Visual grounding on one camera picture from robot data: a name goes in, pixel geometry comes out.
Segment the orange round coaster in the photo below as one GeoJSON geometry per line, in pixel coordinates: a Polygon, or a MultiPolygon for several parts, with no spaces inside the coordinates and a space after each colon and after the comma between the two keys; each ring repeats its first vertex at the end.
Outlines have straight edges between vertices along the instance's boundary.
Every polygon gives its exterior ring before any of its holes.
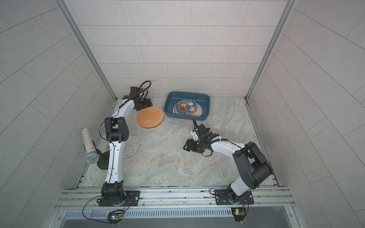
{"type": "Polygon", "coordinates": [[[136,121],[143,128],[154,128],[164,120],[164,111],[157,106],[151,106],[138,112],[136,121]]]}

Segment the blue bear coaster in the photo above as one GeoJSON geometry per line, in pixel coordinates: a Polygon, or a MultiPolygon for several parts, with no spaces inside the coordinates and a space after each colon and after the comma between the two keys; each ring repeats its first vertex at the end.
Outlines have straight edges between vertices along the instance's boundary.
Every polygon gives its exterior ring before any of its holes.
{"type": "Polygon", "coordinates": [[[185,99],[175,104],[173,113],[177,115],[197,116],[200,113],[200,108],[200,105],[194,100],[185,99]]]}

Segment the teal storage box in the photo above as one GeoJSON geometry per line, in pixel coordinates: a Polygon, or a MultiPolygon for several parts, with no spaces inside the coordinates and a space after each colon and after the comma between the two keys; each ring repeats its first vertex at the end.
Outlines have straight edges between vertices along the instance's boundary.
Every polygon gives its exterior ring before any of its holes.
{"type": "Polygon", "coordinates": [[[206,94],[173,91],[168,94],[163,111],[170,118],[204,121],[210,113],[210,101],[206,94]]]}

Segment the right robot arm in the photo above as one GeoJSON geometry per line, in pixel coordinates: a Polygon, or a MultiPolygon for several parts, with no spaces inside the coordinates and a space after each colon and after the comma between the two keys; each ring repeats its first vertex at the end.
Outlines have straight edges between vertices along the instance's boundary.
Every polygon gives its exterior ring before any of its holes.
{"type": "Polygon", "coordinates": [[[232,142],[212,133],[204,124],[198,125],[195,120],[193,124],[192,139],[186,141],[183,147],[185,151],[203,154],[209,150],[211,153],[221,153],[236,164],[239,177],[227,187],[228,198],[232,203],[242,201],[245,193],[258,188],[273,174],[271,164],[255,143],[232,142]]]}

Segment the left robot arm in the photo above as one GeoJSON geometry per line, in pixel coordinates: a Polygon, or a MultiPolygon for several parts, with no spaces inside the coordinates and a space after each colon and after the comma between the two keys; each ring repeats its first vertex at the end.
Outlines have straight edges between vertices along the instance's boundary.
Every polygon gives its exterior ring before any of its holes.
{"type": "Polygon", "coordinates": [[[129,138],[126,118],[133,109],[140,111],[152,106],[147,95],[147,88],[131,87],[130,94],[123,97],[118,110],[104,121],[106,140],[109,142],[109,159],[106,181],[102,186],[101,197],[97,200],[100,207],[120,206],[125,203],[122,163],[124,147],[129,138]]]}

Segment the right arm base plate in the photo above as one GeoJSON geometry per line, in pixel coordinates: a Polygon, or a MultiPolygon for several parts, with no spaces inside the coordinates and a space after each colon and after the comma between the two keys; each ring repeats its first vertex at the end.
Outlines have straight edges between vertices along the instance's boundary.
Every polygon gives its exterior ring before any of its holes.
{"type": "Polygon", "coordinates": [[[217,205],[253,205],[254,199],[251,191],[246,191],[242,195],[236,195],[233,190],[215,190],[215,200],[217,205]]]}

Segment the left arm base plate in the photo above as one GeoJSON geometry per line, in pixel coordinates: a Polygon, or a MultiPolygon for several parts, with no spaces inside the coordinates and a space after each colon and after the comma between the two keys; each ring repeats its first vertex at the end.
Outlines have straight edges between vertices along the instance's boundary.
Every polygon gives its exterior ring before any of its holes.
{"type": "Polygon", "coordinates": [[[97,199],[100,207],[128,207],[137,206],[140,191],[110,192],[97,199]]]}

